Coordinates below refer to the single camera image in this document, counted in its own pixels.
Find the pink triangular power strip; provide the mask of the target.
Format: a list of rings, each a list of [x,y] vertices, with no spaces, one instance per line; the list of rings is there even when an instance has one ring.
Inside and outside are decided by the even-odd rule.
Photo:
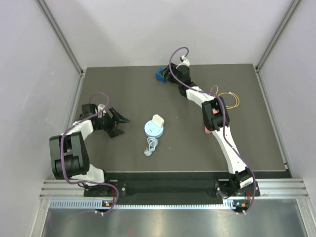
[[[205,132],[206,134],[212,133],[212,131],[208,130],[206,127],[204,128],[204,132]]]

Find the light blue round power strip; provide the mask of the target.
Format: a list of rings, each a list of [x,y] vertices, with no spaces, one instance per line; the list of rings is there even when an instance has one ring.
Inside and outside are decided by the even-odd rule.
[[[144,126],[144,131],[147,136],[148,146],[144,150],[145,156],[150,156],[158,146],[158,138],[163,135],[164,127],[158,127],[153,120],[148,121]]]

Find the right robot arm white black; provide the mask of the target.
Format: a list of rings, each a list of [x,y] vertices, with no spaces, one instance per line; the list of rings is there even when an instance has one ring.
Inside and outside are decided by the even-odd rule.
[[[231,174],[228,193],[225,194],[223,187],[218,186],[216,188],[218,194],[224,198],[243,194],[255,197],[257,191],[255,176],[236,148],[224,99],[217,94],[202,91],[191,80],[190,68],[184,64],[177,66],[170,63],[165,68],[159,68],[156,71],[156,80],[178,85],[182,96],[201,107],[204,127],[219,143]]]

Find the blue cube plug adapter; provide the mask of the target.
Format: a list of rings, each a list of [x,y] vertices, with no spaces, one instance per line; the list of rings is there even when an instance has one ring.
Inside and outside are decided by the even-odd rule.
[[[166,70],[167,70],[166,68],[162,68],[162,67],[157,69],[155,73],[155,77],[157,81],[166,82],[166,78],[165,78]]]

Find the white plug adapter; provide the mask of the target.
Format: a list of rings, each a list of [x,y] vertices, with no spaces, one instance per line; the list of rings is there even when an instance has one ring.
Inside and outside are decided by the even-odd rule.
[[[153,115],[152,122],[158,128],[162,128],[164,125],[164,119],[161,116],[159,116],[158,114]]]

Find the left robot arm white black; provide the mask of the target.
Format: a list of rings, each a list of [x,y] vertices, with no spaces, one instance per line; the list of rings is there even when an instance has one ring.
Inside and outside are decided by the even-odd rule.
[[[94,131],[103,130],[110,138],[123,135],[118,129],[121,123],[130,123],[113,107],[106,112],[104,104],[84,104],[79,121],[64,135],[56,135],[49,139],[52,172],[57,179],[75,179],[95,186],[96,192],[108,195],[112,184],[106,180],[105,171],[90,164],[85,139]]]

